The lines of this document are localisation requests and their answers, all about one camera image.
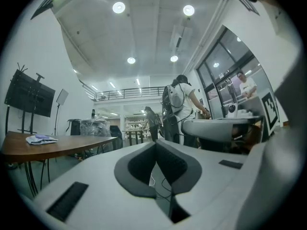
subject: person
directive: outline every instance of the person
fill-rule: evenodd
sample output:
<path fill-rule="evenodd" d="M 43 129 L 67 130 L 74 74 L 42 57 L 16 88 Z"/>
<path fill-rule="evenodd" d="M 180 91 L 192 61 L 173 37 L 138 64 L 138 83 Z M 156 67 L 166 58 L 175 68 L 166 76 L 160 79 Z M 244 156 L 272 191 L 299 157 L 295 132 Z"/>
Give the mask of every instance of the person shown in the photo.
<path fill-rule="evenodd" d="M 241 80 L 240 90 L 244 97 L 250 98 L 257 95 L 257 85 L 251 77 L 247 78 L 242 71 L 236 76 Z"/>
<path fill-rule="evenodd" d="M 210 113 L 208 112 L 208 110 L 197 99 L 194 93 L 195 89 L 191 86 L 186 76 L 179 75 L 178 77 L 176 77 L 176 79 L 174 79 L 171 86 L 174 87 L 178 93 L 182 92 L 184 94 L 183 104 L 182 104 L 183 108 L 179 112 L 175 113 L 175 115 L 177 116 L 177 122 L 179 127 L 181 127 L 181 121 L 185 119 L 195 118 L 195 114 L 193 113 L 192 103 L 198 109 L 200 109 L 205 115 L 210 117 Z M 185 146 L 197 148 L 197 141 L 195 137 L 190 135 L 183 136 L 181 129 L 179 129 L 179 134 L 180 134 L 180 139 L 183 139 L 184 137 L 183 144 Z"/>
<path fill-rule="evenodd" d="M 145 128 L 149 123 L 149 132 L 152 135 L 152 140 L 156 141 L 158 140 L 158 123 L 155 120 L 155 113 L 149 106 L 145 107 L 145 112 L 147 114 L 146 114 L 146 122 L 143 128 Z"/>

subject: backpack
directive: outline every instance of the backpack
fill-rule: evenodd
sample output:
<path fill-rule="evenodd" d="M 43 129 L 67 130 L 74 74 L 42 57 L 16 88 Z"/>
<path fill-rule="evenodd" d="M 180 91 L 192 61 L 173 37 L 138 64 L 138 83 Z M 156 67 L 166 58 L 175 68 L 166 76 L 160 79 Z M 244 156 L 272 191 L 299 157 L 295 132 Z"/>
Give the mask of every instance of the backpack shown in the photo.
<path fill-rule="evenodd" d="M 166 112 L 168 115 L 171 115 L 181 111 L 183 108 L 184 98 L 185 95 L 183 91 L 182 93 L 180 93 L 173 86 L 167 85 L 164 88 L 162 95 L 163 112 Z"/>

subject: cloth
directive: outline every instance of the cloth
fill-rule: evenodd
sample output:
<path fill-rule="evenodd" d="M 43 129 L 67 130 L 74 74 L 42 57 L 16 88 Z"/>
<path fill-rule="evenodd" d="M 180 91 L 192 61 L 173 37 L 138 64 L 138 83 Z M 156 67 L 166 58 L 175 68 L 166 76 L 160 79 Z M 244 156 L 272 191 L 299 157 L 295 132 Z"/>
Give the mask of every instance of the cloth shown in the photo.
<path fill-rule="evenodd" d="M 193 111 L 193 108 L 192 108 L 192 102 L 189 98 L 189 95 L 192 92 L 194 92 L 195 89 L 186 83 L 177 84 L 175 86 L 175 89 L 178 92 L 178 94 L 184 95 L 183 108 L 180 112 L 177 112 L 175 115 L 179 118 L 179 120 L 186 119 L 186 118 L 194 118 L 194 115 L 191 114 L 191 112 Z"/>
<path fill-rule="evenodd" d="M 156 126 L 156 124 L 154 123 L 155 116 L 152 112 L 148 112 L 147 115 L 146 115 L 146 118 L 147 118 L 148 123 L 149 123 L 149 128 Z"/>
<path fill-rule="evenodd" d="M 149 132 L 152 135 L 153 141 L 158 140 L 158 125 L 155 125 L 153 127 L 149 127 Z"/>
<path fill-rule="evenodd" d="M 58 139 L 54 139 L 48 136 L 41 136 L 43 138 L 37 138 L 37 137 L 40 137 L 40 136 L 29 136 L 25 140 L 30 145 L 44 145 L 44 144 L 56 143 L 58 141 Z"/>
<path fill-rule="evenodd" d="M 247 78 L 246 82 L 240 83 L 241 94 L 243 94 L 244 92 L 249 93 L 250 90 L 256 86 L 257 84 L 254 82 L 254 80 L 251 77 Z M 257 95 L 257 91 L 253 92 L 251 97 L 256 96 L 256 95 Z"/>

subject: floor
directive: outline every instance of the floor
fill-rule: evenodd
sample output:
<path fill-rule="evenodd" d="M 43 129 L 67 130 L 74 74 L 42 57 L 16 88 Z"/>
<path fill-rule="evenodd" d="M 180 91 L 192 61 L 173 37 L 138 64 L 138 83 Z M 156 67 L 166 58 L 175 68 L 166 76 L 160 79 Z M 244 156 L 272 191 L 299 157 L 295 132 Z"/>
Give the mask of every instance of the floor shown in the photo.
<path fill-rule="evenodd" d="M 129 146 L 128 140 L 125 140 L 123 143 L 124 143 L 124 148 Z M 96 154 L 96 149 L 92 149 L 91 153 Z M 52 182 L 53 180 L 55 180 L 56 178 L 58 178 L 59 176 L 64 174 L 66 171 L 73 168 L 78 163 L 80 163 L 80 161 L 78 161 L 74 157 L 69 157 L 69 156 L 58 157 L 57 160 L 56 159 L 50 159 L 49 160 L 50 181 Z M 31 166 L 32 166 L 32 172 L 33 172 L 33 177 L 34 177 L 34 180 L 35 180 L 36 187 L 37 187 L 38 191 L 40 191 L 40 177 L 41 177 L 43 163 L 38 162 L 38 161 L 33 161 L 33 162 L 31 162 Z M 15 185 L 17 191 L 22 193 L 26 197 L 33 199 L 33 196 L 31 194 L 30 187 L 28 185 L 28 181 L 27 181 L 27 178 L 26 178 L 26 174 L 25 174 L 25 170 L 24 170 L 24 164 L 22 164 L 19 168 L 15 169 L 15 170 L 8 170 L 8 173 L 9 173 L 9 176 L 11 177 L 12 182 Z M 170 195 L 170 192 L 167 191 L 166 189 L 164 189 L 161 185 L 161 183 L 164 179 L 164 176 L 163 176 L 163 173 L 162 173 L 162 171 L 160 170 L 160 168 L 157 164 L 153 168 L 152 174 L 153 174 L 153 178 L 155 180 L 155 184 L 154 184 L 154 181 L 152 179 L 150 181 L 150 184 L 154 184 L 153 187 L 156 188 L 156 191 L 161 196 L 168 197 Z M 43 180 L 42 180 L 42 188 L 44 188 L 47 185 L 48 185 L 47 165 L 45 165 Z M 167 183 L 166 180 L 163 182 L 163 186 L 170 189 L 170 185 Z M 168 197 L 167 199 L 157 198 L 157 200 L 156 200 L 158 206 L 163 210 L 163 212 L 166 215 L 168 215 L 168 212 L 169 212 L 169 202 L 168 202 L 168 200 L 170 200 L 170 197 Z"/>

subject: black pants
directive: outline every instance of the black pants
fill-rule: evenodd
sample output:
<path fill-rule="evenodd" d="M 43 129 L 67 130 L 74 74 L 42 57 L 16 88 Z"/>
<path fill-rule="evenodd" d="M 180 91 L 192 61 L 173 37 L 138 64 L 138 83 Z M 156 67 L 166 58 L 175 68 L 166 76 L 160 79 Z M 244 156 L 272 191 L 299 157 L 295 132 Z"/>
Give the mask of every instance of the black pants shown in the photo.
<path fill-rule="evenodd" d="M 149 132 L 152 135 L 153 141 L 158 140 L 158 126 L 150 127 Z"/>

